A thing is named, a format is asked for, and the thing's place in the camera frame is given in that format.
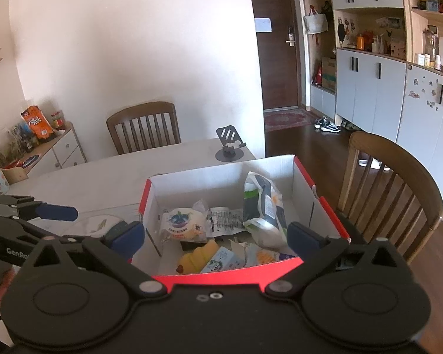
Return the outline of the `white blue tissue pack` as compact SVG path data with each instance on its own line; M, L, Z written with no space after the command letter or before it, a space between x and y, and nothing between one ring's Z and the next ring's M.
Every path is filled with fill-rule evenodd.
M249 172L244 183L243 225L262 248L287 245L283 198L272 180Z

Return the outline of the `blueberry bread bag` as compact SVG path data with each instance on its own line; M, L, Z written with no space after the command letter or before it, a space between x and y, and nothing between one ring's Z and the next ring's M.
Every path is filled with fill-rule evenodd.
M192 207L165 210L160 221L161 243L169 240L205 243L208 214L209 208L203 200Z

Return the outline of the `yellow plush toy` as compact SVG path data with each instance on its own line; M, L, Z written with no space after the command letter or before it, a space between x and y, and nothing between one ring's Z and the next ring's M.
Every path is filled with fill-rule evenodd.
M215 240L195 248L192 253L184 254L177 265L176 272L181 275L200 273L220 247Z

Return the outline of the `white printed plastic pouch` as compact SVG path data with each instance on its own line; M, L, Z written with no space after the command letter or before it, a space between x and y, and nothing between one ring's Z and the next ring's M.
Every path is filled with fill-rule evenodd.
M214 207L207 217L207 237L233 236L245 232L243 212L241 209Z

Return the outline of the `blue biscuit packet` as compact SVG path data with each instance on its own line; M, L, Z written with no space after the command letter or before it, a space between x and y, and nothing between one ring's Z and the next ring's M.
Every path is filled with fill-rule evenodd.
M268 265L291 258L295 258L295 256L261 248L253 253L253 264L256 266Z

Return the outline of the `beige foil snack bag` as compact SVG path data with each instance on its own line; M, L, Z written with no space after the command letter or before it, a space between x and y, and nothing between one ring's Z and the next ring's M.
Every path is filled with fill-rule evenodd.
M250 259L250 254L258 247L256 244L248 242L238 242L236 240L230 240L230 250L234 255L239 258L244 264Z

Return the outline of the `small light blue carton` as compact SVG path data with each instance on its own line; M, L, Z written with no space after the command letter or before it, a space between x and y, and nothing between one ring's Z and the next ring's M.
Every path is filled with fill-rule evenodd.
M219 273L226 270L239 269L245 265L245 261L234 252L225 247L220 247L208 261L201 273Z

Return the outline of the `wooden tray box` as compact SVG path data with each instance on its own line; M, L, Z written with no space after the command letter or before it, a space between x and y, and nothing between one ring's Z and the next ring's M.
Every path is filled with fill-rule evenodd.
M10 169L1 168L1 171L10 186L28 179L26 171L21 167L13 167Z

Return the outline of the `white side cabinet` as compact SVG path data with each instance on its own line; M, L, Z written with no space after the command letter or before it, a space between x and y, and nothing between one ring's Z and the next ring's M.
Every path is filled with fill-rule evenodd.
M23 168L28 178L34 178L84 164L87 159L76 136L73 123L66 122L64 131L58 131L54 139L37 146L31 153L26 153L20 161L23 165L13 167Z

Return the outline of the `red cardboard shoe box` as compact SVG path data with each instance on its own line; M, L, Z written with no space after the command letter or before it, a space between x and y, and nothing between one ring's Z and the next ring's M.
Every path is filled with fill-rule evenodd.
M133 264L166 286L260 284L326 237L347 237L298 158L277 156L151 177Z

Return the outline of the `orange chip bag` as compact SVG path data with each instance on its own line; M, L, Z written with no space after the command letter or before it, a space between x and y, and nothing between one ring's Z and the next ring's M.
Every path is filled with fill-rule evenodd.
M52 126L38 106L28 106L20 115L39 142L48 142L56 136Z

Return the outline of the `right wooden chair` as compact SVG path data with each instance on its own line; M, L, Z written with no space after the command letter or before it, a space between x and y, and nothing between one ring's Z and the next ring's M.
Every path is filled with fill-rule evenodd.
M443 198L413 155L387 138L356 131L336 214L353 243L386 238L411 263L443 220Z

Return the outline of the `wooden chair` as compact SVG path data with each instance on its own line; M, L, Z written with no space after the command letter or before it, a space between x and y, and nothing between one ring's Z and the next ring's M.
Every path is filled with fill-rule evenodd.
M387 138L356 131L336 214L353 243L386 238L411 263L443 220L443 198L413 155Z
M167 101L122 109L106 125L119 155L181 143L176 107Z

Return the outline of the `black phone stand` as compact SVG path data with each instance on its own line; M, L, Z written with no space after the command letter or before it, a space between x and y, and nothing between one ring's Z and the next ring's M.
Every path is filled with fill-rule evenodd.
M243 142L236 128L233 125L227 125L217 128L216 133L222 148L216 152L215 158L221 162L241 160L244 156L242 149L246 143Z

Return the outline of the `far wooden chair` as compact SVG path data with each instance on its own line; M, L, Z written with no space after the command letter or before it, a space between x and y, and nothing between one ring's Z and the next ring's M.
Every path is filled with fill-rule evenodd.
M167 101L122 109L106 125L119 155L181 143L176 107Z

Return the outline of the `sneakers on floor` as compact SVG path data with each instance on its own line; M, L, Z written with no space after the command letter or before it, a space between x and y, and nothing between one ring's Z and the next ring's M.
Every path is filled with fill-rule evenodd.
M342 128L338 125L335 125L328 118L322 117L315 121L314 127L316 130L320 130L322 132L327 133L340 133Z

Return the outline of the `red door rug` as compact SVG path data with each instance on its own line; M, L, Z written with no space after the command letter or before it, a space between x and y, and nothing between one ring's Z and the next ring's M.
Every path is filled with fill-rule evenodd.
M264 126L267 133L313 125L316 120L315 114L302 108L264 113Z

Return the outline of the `hanging tote bag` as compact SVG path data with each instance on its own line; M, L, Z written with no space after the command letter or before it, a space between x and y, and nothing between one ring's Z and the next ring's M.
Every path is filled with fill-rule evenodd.
M326 15L317 13L313 5L310 5L310 12L304 17L304 23L308 35L319 35L328 31Z

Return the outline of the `white wall cabinets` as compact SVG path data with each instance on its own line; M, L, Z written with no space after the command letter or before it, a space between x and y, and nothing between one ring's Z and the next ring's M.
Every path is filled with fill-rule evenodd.
M334 117L398 143L443 198L443 0L305 0L330 9L310 65L334 58Z

